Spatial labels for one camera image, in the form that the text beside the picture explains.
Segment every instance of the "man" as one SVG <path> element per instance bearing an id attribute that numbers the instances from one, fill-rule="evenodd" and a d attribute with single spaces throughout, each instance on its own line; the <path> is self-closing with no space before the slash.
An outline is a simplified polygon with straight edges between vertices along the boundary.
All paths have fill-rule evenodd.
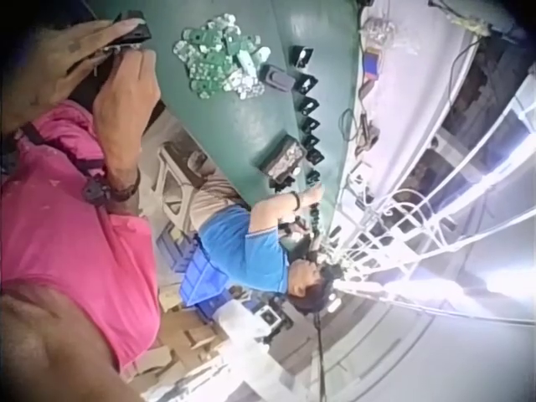
<path id="1" fill-rule="evenodd" d="M 93 116 L 64 102 L 106 58 L 98 50 L 140 23 L 40 31 L 25 63 L 3 76 L 2 140 L 18 138 L 19 150 L 1 211 L 0 367 L 10 400 L 141 400 L 118 372 L 159 327 L 151 232 L 137 216 L 141 138 L 160 97 L 156 55 L 116 56 Z M 100 206 L 82 194 L 88 161 L 104 161 L 86 171 L 104 173 L 111 188 Z"/>
<path id="2" fill-rule="evenodd" d="M 317 265 L 303 259 L 289 264 L 279 243 L 280 219 L 320 202 L 321 186 L 303 193 L 265 199 L 249 212 L 227 179 L 205 156 L 193 154 L 188 165 L 206 177 L 195 194 L 190 217 L 211 262 L 232 282 L 260 291 L 287 293 L 291 301 L 322 282 Z"/>

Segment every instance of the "hair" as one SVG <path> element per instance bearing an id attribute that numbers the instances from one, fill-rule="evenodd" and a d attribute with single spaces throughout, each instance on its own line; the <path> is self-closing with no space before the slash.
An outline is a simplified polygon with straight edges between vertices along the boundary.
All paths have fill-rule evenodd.
<path id="1" fill-rule="evenodd" d="M 329 279 L 322 281 L 315 286 L 309 286 L 304 297 L 287 295 L 288 301 L 298 312 L 306 316 L 315 314 L 326 308 L 329 303 L 329 295 L 332 293 L 333 282 Z"/>

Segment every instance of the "green table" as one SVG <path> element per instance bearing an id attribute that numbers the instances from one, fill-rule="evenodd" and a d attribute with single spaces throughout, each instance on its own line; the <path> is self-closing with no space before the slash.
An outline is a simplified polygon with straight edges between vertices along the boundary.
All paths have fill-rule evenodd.
<path id="1" fill-rule="evenodd" d="M 326 160 L 317 165 L 327 191 L 321 221 L 331 222 L 337 200 L 347 144 L 338 130 L 344 109 L 353 108 L 358 74 L 357 9 L 352 0 L 90 0 L 99 18 L 114 18 L 127 9 L 142 10 L 157 51 L 157 74 L 162 100 L 249 204 L 272 195 L 268 180 L 256 166 L 278 138 L 300 137 L 299 100 L 290 93 L 267 89 L 261 97 L 239 100 L 234 93 L 199 99 L 189 89 L 182 62 L 173 44 L 184 28 L 197 28 L 223 13 L 232 13 L 245 34 L 258 34 L 271 48 L 269 63 L 288 64 L 293 44 L 314 48 L 307 73 L 319 79 L 309 96 L 320 107 L 312 117 L 321 122 L 315 131 L 317 148 Z M 297 180 L 305 187 L 303 176 Z"/>

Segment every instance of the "hand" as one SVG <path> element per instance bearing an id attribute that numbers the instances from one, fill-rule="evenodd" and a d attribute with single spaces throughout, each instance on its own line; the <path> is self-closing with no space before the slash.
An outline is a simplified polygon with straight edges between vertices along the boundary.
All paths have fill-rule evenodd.
<path id="1" fill-rule="evenodd" d="M 95 132 L 109 173 L 137 169 L 142 134 L 160 99 L 152 50 L 128 50 L 116 56 L 108 81 L 93 105 Z"/>
<path id="2" fill-rule="evenodd" d="M 25 64 L 3 77 L 2 133 L 15 131 L 67 99 L 106 58 L 95 52 L 140 23 L 137 18 L 114 24 L 92 21 L 62 31 L 39 31 Z"/>
<path id="3" fill-rule="evenodd" d="M 308 188 L 301 193 L 301 205 L 308 207 L 313 204 L 318 204 L 324 195 L 324 187 L 318 183 L 315 186 Z"/>

